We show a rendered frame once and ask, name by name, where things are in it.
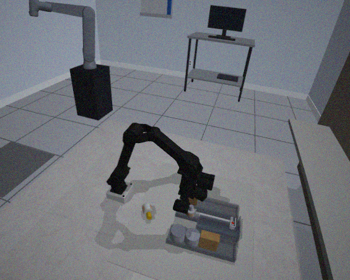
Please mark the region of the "brown cardboard box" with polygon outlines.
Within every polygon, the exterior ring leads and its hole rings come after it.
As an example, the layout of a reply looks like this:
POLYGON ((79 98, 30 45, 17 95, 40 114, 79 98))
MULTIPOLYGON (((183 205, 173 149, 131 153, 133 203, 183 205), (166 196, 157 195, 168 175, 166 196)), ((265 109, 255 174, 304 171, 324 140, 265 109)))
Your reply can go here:
POLYGON ((206 230, 201 231, 198 247, 216 252, 220 235, 206 230))
POLYGON ((194 199, 191 199, 191 198, 188 198, 190 201, 190 204, 192 204, 192 205, 197 205, 197 202, 198 202, 198 199, 196 199, 195 197, 194 197, 194 199))

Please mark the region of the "brown jar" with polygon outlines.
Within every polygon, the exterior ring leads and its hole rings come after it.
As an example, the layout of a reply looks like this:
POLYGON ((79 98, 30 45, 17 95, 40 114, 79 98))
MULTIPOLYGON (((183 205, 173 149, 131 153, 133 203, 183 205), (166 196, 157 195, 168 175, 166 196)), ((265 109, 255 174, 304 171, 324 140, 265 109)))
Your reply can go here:
POLYGON ((143 210, 143 214, 147 216, 147 219, 152 218, 153 211, 150 203, 144 203, 142 206, 142 210, 143 210))

